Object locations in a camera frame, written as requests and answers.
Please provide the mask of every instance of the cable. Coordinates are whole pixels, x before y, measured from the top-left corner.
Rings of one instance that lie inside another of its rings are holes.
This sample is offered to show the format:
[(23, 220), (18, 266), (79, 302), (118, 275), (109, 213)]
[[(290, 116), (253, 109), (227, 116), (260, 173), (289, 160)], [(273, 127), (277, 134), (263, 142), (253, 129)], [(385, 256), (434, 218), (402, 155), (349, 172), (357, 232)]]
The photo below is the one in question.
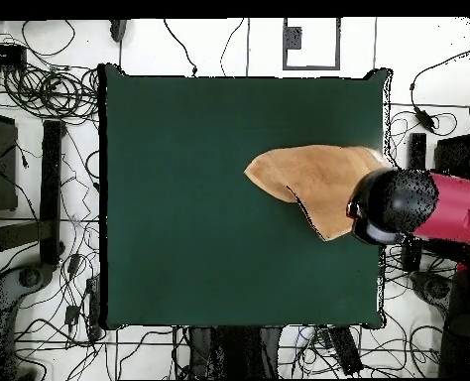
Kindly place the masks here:
[[(409, 127), (409, 122), (406, 118), (398, 118), (399, 116), (402, 116), (402, 115), (413, 116), (417, 119), (416, 120), (417, 122), (414, 125), (412, 125), (412, 127)], [(457, 128), (457, 125), (458, 125), (457, 117), (454, 114), (452, 114), (451, 112), (442, 112), (442, 113), (439, 113), (439, 114), (434, 114), (432, 116), (429, 116), (432, 120), (432, 129), (438, 130), (439, 126), (440, 126), (439, 117), (446, 117), (446, 116), (450, 116), (453, 119), (453, 121), (454, 121), (453, 128), (447, 133), (438, 133), (437, 131), (434, 131), (433, 134), (435, 134), (436, 136), (440, 136), (440, 137), (450, 136), (455, 131), (455, 129)], [(392, 133), (392, 127), (394, 126), (394, 124), (396, 124), (400, 121), (405, 123), (405, 129), (401, 132), (398, 132), (398, 133)], [(392, 149), (389, 148), (389, 150), (386, 150), (386, 153), (389, 154), (388, 158), (398, 168), (399, 168), (399, 165), (397, 164), (397, 161), (396, 161), (398, 147), (403, 143), (403, 141), (405, 140), (407, 134), (412, 129), (419, 126), (420, 124), (421, 124), (420, 120), (416, 117), (416, 113), (413, 113), (411, 111), (400, 111), (392, 117), (392, 119), (390, 121), (390, 131), (391, 131), (390, 141), (392, 143)], [(399, 137), (399, 136), (401, 136), (401, 138), (399, 139), (399, 141), (396, 142), (396, 138)]]
[(237, 28), (235, 28), (233, 30), (233, 32), (230, 34), (230, 36), (228, 37), (228, 41), (226, 42), (226, 45), (224, 46), (224, 50), (223, 50), (223, 54), (221, 55), (221, 59), (219, 60), (219, 64), (221, 64), (221, 70), (223, 72), (223, 75), (226, 77), (226, 73), (224, 72), (224, 67), (223, 67), (223, 58), (224, 58), (224, 54), (226, 53), (226, 49), (228, 48), (228, 44), (230, 44), (230, 40), (231, 40), (231, 37), (233, 37), (233, 34), (235, 34), (237, 32), (237, 30), (242, 26), (242, 24), (244, 23), (246, 18), (242, 18), (242, 20), (240, 21), (240, 24), (238, 24)]
[(419, 109), (415, 103), (414, 103), (414, 99), (413, 99), (413, 93), (414, 93), (414, 89), (415, 89), (415, 86), (416, 86), (416, 80), (418, 79), (419, 76), (421, 76), (422, 74), (424, 74), (426, 71), (429, 71), (429, 70), (432, 70), (436, 67), (439, 67), (443, 64), (447, 64), (449, 62), (451, 62), (452, 60), (455, 60), (455, 59), (460, 59), (460, 58), (464, 58), (464, 57), (467, 57), (470, 55), (470, 50), (466, 51), (466, 52), (463, 52), (463, 53), (459, 53), (455, 56), (452, 56), (451, 58), (449, 59), (446, 59), (445, 61), (441, 62), (441, 63), (438, 63), (438, 64), (434, 64), (434, 65), (431, 65), (427, 68), (425, 68), (424, 70), (420, 71), (413, 79), (413, 82), (411, 83), (410, 85), (410, 92), (411, 92), (411, 104), (413, 106), (413, 110), (414, 110), (414, 114), (416, 116), (416, 119), (419, 121), (419, 124), (421, 124), (424, 128), (426, 128), (428, 131), (430, 131), (431, 133), (433, 134), (437, 134), (435, 131), (434, 131), (434, 125), (433, 125), (433, 122), (432, 122), (432, 118), (433, 116), (429, 116), (425, 111)]
[(183, 48), (184, 52), (185, 52), (185, 56), (187, 57), (187, 61), (192, 65), (192, 76), (195, 77), (196, 76), (196, 72), (198, 71), (198, 68), (196, 67), (196, 64), (194, 64), (191, 59), (189, 58), (189, 53), (187, 52), (187, 48), (185, 47), (185, 45), (183, 43), (181, 43), (178, 38), (176, 37), (176, 35), (172, 32), (172, 30), (170, 29), (170, 27), (168, 26), (168, 23), (167, 23), (167, 20), (166, 19), (163, 19), (163, 22), (165, 23), (165, 26), (167, 27), (168, 29), (168, 32), (170, 32), (170, 35), (172, 37), (174, 37), (174, 40), (176, 40), (180, 46)]
[(140, 349), (140, 346), (143, 344), (145, 338), (149, 335), (149, 334), (171, 334), (172, 331), (148, 331), (147, 333), (145, 333), (143, 335), (143, 337), (140, 339), (140, 342), (138, 343), (137, 347), (135, 348), (135, 350), (133, 350), (129, 355), (125, 356), (124, 358), (122, 358), (119, 362), (119, 374), (118, 374), (118, 377), (116, 377), (117, 381), (119, 381), (121, 378), (122, 378), (122, 362), (124, 362), (125, 360), (129, 359), (131, 356), (133, 356), (137, 351), (138, 349)]
[(42, 364), (41, 362), (32, 361), (32, 360), (30, 360), (30, 359), (22, 358), (22, 357), (21, 357), (20, 355), (18, 355), (16, 352), (17, 352), (17, 351), (15, 351), (14, 355), (15, 355), (15, 357), (16, 357), (17, 359), (19, 359), (21, 362), (28, 362), (28, 363), (30, 363), (30, 364), (38, 365), (38, 366), (42, 367), (45, 372), (43, 373), (43, 377), (41, 377), (41, 380), (40, 380), (40, 381), (45, 381), (45, 378), (47, 377), (47, 372), (48, 372), (47, 367), (46, 367), (44, 364)]
[(89, 169), (88, 169), (88, 162), (90, 160), (90, 158), (92, 158), (94, 155), (98, 154), (99, 153), (99, 149), (97, 151), (94, 151), (92, 152), (88, 157), (87, 159), (85, 160), (85, 170), (87, 171), (87, 173), (93, 178), (93, 179), (97, 179), (99, 180), (99, 177), (95, 176)]
[(410, 335), (411, 361), (412, 361), (412, 363), (413, 363), (413, 365), (414, 365), (414, 368), (416, 368), (416, 371), (418, 371), (418, 373), (421, 375), (422, 378), (427, 378), (427, 377), (425, 376), (425, 374), (423, 374), (423, 372), (420, 370), (420, 368), (418, 368), (418, 364), (416, 363), (416, 356), (414, 355), (414, 353), (416, 352), (416, 350), (413, 350), (413, 347), (416, 347), (416, 349), (417, 349), (418, 351), (420, 351), (420, 350), (418, 349), (418, 347), (417, 347), (416, 345), (413, 345), (413, 337), (416, 335), (416, 333), (417, 333), (418, 331), (423, 330), (423, 329), (425, 329), (425, 328), (430, 328), (430, 329), (432, 329), (432, 330), (438, 331), (440, 334), (443, 334), (443, 330), (441, 330), (440, 328), (438, 328), (438, 327), (436, 327), (436, 326), (434, 326), (434, 325), (429, 325), (429, 324), (427, 324), (427, 325), (422, 325), (421, 327), (417, 327), (416, 329), (414, 329), (414, 330), (411, 332), (411, 335)]

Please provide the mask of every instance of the green cloth surface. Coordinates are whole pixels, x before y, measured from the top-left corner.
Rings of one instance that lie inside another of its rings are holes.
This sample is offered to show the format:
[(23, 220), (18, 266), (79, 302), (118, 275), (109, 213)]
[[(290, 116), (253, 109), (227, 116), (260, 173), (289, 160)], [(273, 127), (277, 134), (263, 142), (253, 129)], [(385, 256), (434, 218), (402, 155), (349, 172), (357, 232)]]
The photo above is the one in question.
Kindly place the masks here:
[(323, 242), (244, 170), (275, 148), (382, 149), (387, 71), (129, 76), (106, 67), (107, 324), (381, 323), (380, 249)]

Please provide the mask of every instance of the black panel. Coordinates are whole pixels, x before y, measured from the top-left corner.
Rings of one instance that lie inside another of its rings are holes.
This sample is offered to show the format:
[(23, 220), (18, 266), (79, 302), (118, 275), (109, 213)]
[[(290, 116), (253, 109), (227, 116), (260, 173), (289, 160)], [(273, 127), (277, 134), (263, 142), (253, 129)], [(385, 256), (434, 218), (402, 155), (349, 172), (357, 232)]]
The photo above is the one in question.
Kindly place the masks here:
[(44, 263), (55, 266), (60, 255), (60, 150), (65, 125), (60, 121), (46, 120), (43, 131), (40, 219), (52, 224), (52, 236), (40, 242), (40, 254)]

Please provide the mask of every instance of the connector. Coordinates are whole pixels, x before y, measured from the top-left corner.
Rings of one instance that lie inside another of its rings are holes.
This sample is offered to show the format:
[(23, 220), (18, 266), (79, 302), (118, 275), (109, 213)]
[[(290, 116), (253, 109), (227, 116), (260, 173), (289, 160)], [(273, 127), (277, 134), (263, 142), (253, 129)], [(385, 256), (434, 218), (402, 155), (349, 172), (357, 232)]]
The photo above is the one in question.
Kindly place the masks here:
[(27, 50), (17, 45), (0, 44), (0, 71), (24, 69), (27, 63)]
[(430, 115), (419, 109), (417, 106), (415, 106), (413, 110), (418, 123), (429, 132), (434, 133), (434, 121)]
[(22, 152), (22, 165), (24, 166), (24, 168), (27, 170), (29, 168), (29, 163), (27, 162), (27, 160), (25, 159), (25, 155), (24, 153)]
[(69, 265), (67, 266), (67, 272), (69, 273), (69, 281), (72, 281), (78, 272), (80, 266), (81, 257), (78, 254), (73, 254), (71, 260), (69, 260)]
[(80, 317), (80, 308), (77, 306), (67, 306), (65, 309), (64, 324), (69, 326), (77, 325)]

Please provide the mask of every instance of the tan cloth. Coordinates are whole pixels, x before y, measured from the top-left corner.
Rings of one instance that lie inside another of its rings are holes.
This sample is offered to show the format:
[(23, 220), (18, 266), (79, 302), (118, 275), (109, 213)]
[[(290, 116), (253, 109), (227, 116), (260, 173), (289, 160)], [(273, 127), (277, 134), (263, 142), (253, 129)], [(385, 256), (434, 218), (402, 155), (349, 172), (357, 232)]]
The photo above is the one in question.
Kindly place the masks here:
[(298, 202), (315, 231), (331, 240), (351, 230), (346, 205), (357, 183), (382, 167), (366, 148), (312, 145), (266, 152), (244, 174), (268, 194)]

